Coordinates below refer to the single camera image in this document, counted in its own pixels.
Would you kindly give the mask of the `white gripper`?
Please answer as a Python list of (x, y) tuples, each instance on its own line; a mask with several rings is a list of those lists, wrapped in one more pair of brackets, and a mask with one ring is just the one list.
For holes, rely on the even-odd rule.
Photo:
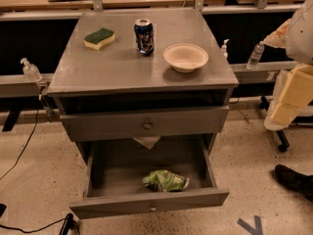
[[(276, 30), (263, 39), (263, 43), (273, 48), (287, 48), (287, 35), (291, 20), (286, 20)], [(298, 64), (288, 73), (287, 82), (270, 119), (278, 125), (289, 125), (313, 100), (313, 66)]]

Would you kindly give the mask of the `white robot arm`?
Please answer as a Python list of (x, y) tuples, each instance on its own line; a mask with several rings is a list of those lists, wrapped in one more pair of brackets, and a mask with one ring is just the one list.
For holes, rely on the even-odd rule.
[(306, 0), (292, 17), (263, 40), (284, 48), (297, 65), (287, 74), (279, 95), (274, 95), (264, 120), (269, 130), (286, 128), (313, 101), (313, 0)]

